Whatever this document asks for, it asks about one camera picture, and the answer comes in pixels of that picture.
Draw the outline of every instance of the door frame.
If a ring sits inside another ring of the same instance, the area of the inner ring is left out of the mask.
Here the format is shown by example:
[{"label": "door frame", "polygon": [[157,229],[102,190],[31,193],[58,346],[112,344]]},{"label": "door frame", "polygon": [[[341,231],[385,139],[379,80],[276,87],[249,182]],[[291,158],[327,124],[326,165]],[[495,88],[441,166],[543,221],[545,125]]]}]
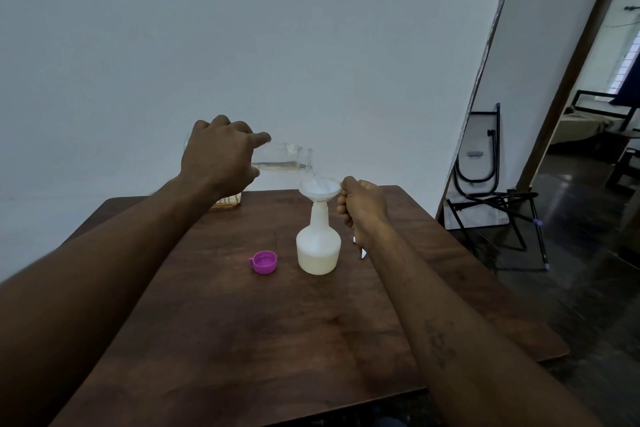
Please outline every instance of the door frame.
[{"label": "door frame", "polygon": [[529,190],[531,182],[538,172],[540,163],[547,153],[547,147],[551,141],[551,137],[553,137],[558,121],[564,112],[566,102],[569,100],[569,96],[571,95],[571,91],[578,80],[578,76],[580,76],[582,67],[589,56],[593,42],[600,30],[600,26],[602,26],[604,17],[607,15],[611,2],[612,0],[596,0],[593,4],[593,8],[589,18],[587,19],[587,23],[584,26],[580,40],[578,40],[571,59],[569,59],[569,64],[567,64],[566,70],[564,71],[564,75],[560,82],[560,86],[556,91],[556,95],[551,101],[551,106],[549,107],[545,121],[540,128],[540,133],[538,134],[536,143],[533,145],[531,154],[529,154],[529,158],[527,159],[527,164],[525,164],[524,169],[522,170],[520,180],[518,180],[518,184],[516,185],[517,191]]}]

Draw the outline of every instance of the hand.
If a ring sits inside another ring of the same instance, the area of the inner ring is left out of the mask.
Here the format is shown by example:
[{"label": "hand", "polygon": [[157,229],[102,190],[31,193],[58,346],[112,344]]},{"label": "hand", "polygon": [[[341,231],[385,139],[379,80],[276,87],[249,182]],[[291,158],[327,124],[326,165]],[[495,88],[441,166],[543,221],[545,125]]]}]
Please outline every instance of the hand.
[{"label": "hand", "polygon": [[351,176],[344,178],[341,186],[336,211],[345,225],[354,229],[356,244],[370,252],[378,234],[390,226],[382,189]]},{"label": "hand", "polygon": [[231,123],[224,115],[211,123],[198,120],[182,156],[179,179],[215,201],[233,196],[260,175],[251,165],[253,149],[270,140],[265,131],[253,133],[244,122]]}]

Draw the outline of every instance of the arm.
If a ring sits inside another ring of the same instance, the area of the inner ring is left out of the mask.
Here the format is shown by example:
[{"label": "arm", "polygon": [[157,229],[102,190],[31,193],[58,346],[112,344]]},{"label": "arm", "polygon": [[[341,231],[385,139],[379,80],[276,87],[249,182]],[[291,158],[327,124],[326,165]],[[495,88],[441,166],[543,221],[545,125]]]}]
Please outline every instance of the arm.
[{"label": "arm", "polygon": [[166,256],[258,175],[247,124],[198,121],[177,178],[0,285],[0,425],[48,424],[91,372]]},{"label": "arm", "polygon": [[600,425],[391,227],[380,188],[352,177],[342,187],[338,213],[371,257],[425,382],[451,425]]}]

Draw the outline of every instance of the purple bottle cap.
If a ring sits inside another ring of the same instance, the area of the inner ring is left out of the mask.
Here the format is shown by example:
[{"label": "purple bottle cap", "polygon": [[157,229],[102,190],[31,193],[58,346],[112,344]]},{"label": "purple bottle cap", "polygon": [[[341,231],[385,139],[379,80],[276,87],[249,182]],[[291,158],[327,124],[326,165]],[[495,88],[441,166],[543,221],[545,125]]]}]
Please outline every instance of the purple bottle cap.
[{"label": "purple bottle cap", "polygon": [[249,262],[256,273],[267,275],[273,272],[278,266],[278,255],[269,250],[264,250],[263,252],[258,252],[253,255],[253,258],[249,259]]}]

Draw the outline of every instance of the forearm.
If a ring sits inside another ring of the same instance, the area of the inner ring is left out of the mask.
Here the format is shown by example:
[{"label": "forearm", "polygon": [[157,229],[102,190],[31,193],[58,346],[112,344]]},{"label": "forearm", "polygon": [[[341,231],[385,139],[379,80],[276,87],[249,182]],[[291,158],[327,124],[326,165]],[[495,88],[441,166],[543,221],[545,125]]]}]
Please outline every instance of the forearm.
[{"label": "forearm", "polygon": [[581,404],[471,309],[390,226],[369,256],[452,425],[599,425]]},{"label": "forearm", "polygon": [[44,424],[211,205],[179,178],[0,286],[0,424]]}]

